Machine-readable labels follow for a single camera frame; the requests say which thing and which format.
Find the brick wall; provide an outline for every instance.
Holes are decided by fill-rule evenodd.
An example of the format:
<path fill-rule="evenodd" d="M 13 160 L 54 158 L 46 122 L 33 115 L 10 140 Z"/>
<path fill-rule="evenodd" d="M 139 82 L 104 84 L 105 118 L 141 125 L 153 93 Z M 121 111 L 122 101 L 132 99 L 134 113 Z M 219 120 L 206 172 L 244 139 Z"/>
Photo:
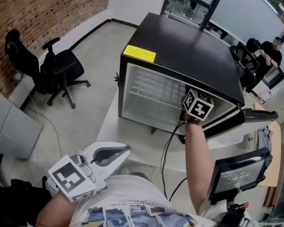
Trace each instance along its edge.
<path fill-rule="evenodd" d="M 108 0 L 0 0 L 0 92 L 8 97 L 17 85 L 4 52 L 9 30 L 18 29 L 24 46 L 39 57 L 43 44 L 63 37 L 107 6 Z"/>

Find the mini fridge door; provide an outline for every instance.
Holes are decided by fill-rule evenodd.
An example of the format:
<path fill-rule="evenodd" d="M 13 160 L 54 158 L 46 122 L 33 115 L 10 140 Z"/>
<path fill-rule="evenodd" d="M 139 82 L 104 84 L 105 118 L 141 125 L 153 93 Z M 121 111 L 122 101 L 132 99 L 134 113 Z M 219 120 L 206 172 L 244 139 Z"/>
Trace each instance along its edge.
<path fill-rule="evenodd" d="M 261 129 L 278 118 L 273 111 L 252 110 L 246 108 L 204 127 L 204 133 L 210 148 L 220 148 L 242 142 L 243 137 Z"/>

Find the small screen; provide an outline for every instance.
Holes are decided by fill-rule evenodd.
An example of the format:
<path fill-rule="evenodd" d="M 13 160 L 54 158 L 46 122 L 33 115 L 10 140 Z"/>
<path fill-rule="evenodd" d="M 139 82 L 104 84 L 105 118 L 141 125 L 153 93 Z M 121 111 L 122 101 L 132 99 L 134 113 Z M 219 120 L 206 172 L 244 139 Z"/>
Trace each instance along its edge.
<path fill-rule="evenodd" d="M 241 188 L 256 181 L 265 160 L 258 161 L 249 166 L 221 173 L 215 193 Z"/>

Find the fridge shelf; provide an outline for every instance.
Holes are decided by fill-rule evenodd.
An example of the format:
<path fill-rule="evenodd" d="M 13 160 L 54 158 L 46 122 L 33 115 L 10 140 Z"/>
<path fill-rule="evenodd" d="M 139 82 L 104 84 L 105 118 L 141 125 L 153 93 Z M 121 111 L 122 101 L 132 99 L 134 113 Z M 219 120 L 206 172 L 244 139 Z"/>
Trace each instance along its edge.
<path fill-rule="evenodd" d="M 182 109 L 185 84 L 163 75 L 137 68 L 129 93 Z"/>

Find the black mini fridge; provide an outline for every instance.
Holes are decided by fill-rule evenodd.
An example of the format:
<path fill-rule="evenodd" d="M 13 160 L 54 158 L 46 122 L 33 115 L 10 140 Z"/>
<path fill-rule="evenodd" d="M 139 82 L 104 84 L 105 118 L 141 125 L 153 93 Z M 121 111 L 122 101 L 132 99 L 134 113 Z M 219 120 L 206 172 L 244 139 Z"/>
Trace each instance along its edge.
<path fill-rule="evenodd" d="M 277 119 L 245 106 L 229 48 L 210 35 L 149 13 L 121 54 L 118 116 L 172 132 L 187 87 L 213 100 L 205 136 L 247 134 Z M 184 127 L 176 134 L 184 135 Z"/>

